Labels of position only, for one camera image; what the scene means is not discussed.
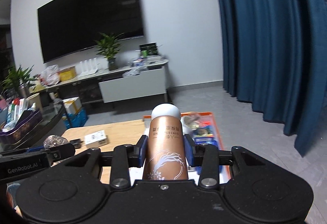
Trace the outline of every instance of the white drawer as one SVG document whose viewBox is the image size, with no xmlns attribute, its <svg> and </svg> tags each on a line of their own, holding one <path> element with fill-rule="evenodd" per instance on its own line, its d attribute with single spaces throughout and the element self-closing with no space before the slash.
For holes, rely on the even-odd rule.
<svg viewBox="0 0 327 224">
<path fill-rule="evenodd" d="M 99 83 L 104 102 L 166 93 L 165 69 L 143 71 L 138 76 Z"/>
</svg>

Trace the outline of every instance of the screw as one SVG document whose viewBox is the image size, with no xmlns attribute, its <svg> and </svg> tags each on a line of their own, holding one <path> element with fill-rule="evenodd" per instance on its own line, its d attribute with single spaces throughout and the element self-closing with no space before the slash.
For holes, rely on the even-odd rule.
<svg viewBox="0 0 327 224">
<path fill-rule="evenodd" d="M 204 187 L 212 187 L 215 186 L 217 184 L 217 181 L 214 178 L 204 178 L 201 181 L 201 185 L 203 185 Z"/>
<path fill-rule="evenodd" d="M 160 186 L 161 190 L 167 190 L 169 188 L 169 186 L 167 184 L 163 184 L 162 186 Z"/>
<path fill-rule="evenodd" d="M 115 187 L 124 187 L 128 184 L 128 181 L 124 178 L 117 178 L 112 181 L 112 185 Z"/>
</svg>

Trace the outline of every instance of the glass table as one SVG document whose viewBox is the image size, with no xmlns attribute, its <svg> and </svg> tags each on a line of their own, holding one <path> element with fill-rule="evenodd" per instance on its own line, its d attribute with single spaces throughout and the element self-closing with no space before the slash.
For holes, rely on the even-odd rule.
<svg viewBox="0 0 327 224">
<path fill-rule="evenodd" d="M 29 133 L 27 133 L 21 140 L 15 144 L 3 144 L 0 143 L 0 152 L 22 149 L 28 147 L 36 147 L 42 144 L 36 145 L 48 132 L 50 132 L 56 124 L 58 124 L 63 116 L 66 114 L 66 109 L 63 104 L 58 104 L 56 106 L 50 103 L 49 106 L 43 107 L 43 120 L 38 123 Z"/>
</svg>

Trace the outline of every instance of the purple basket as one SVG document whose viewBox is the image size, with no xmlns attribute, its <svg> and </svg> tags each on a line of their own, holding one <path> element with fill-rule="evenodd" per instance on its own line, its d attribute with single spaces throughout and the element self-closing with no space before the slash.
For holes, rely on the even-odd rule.
<svg viewBox="0 0 327 224">
<path fill-rule="evenodd" d="M 3 144 L 15 144 L 21 140 L 26 134 L 37 126 L 43 120 L 39 109 L 31 113 L 25 120 L 16 124 L 15 128 L 8 132 L 0 133 L 0 142 Z"/>
</svg>

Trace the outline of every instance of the black flat-screen tv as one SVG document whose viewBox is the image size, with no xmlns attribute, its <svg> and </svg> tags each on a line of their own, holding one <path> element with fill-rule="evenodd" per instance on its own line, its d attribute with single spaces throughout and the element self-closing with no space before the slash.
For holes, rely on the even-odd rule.
<svg viewBox="0 0 327 224">
<path fill-rule="evenodd" d="M 43 61 L 96 45 L 101 33 L 143 36 L 140 0 L 53 0 L 38 9 Z"/>
</svg>

